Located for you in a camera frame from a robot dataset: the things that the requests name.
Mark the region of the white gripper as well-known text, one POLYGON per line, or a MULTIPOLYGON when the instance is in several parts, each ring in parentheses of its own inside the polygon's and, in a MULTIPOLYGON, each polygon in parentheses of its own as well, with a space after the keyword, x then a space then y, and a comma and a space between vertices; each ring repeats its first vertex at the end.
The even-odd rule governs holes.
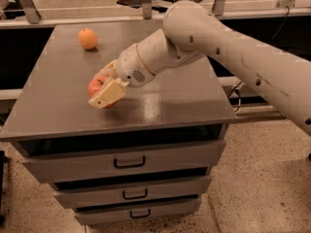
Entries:
POLYGON ((139 55, 137 44, 124 50, 117 60, 108 63, 96 76, 108 76, 101 88, 91 98, 88 97, 88 103, 98 109, 115 105, 126 94, 128 85, 141 87, 155 78, 139 55))

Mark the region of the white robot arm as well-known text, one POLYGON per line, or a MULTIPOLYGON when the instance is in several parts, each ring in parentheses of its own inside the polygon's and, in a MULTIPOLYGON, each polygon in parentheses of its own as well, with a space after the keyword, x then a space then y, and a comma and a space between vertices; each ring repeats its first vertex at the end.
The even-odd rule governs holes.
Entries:
POLYGON ((169 68, 207 55, 311 135, 311 62, 241 34, 201 5, 182 0, 168 8, 163 27, 124 50, 96 76, 105 81, 88 99, 105 108, 169 68))

